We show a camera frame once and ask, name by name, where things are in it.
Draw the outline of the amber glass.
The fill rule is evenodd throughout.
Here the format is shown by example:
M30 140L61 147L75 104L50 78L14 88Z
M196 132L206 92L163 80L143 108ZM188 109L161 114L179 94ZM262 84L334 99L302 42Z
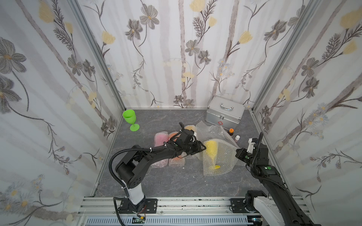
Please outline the amber glass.
M195 125L187 125L187 126L185 126L185 129L193 131L194 133L196 133L196 126Z

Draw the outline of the green plastic wine glass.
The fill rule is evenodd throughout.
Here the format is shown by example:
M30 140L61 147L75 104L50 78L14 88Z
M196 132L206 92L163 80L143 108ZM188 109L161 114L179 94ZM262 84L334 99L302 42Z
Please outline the green plastic wine glass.
M127 123L129 123L131 125L130 130L132 132L136 132L140 129L140 126L136 123L137 117L136 117L134 110L128 109L128 110L124 111L123 118Z

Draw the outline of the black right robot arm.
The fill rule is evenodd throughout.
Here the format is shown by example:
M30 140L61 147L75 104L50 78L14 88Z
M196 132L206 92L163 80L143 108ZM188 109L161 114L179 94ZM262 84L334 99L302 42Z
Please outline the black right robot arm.
M236 158L250 167L251 175L263 184L276 204L274 208L263 191L249 190L245 195L245 210L259 212L270 226L315 226L292 197L278 170L269 164L268 153L260 138L251 138L248 149L236 150Z

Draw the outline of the clear bubble wrap sheet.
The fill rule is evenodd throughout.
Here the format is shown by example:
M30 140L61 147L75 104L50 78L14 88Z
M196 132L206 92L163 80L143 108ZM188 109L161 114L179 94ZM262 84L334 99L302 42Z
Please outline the clear bubble wrap sheet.
M230 145L223 144L218 142L218 155L216 158L216 164L220 166L219 169L212 169L211 160L208 158L206 154L206 150L202 151L202 161L203 161L203 173L204 176L218 176L222 174L226 174L234 168L237 162L236 149L231 147Z
M226 132L226 130L222 126L207 126L203 121L200 121L196 125L196 138L202 143L205 143L209 140L214 140L223 144L230 145L231 147L234 147L234 149L239 149L237 143L232 139L232 137Z

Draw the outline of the yellow glass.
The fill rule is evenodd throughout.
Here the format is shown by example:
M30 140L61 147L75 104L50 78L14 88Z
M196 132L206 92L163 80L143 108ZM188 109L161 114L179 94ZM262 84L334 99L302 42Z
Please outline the yellow glass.
M208 140L205 143L206 146L206 154L208 158L211 160L211 168L212 169L219 169L220 166L216 164L216 158L218 155L218 142L214 140Z

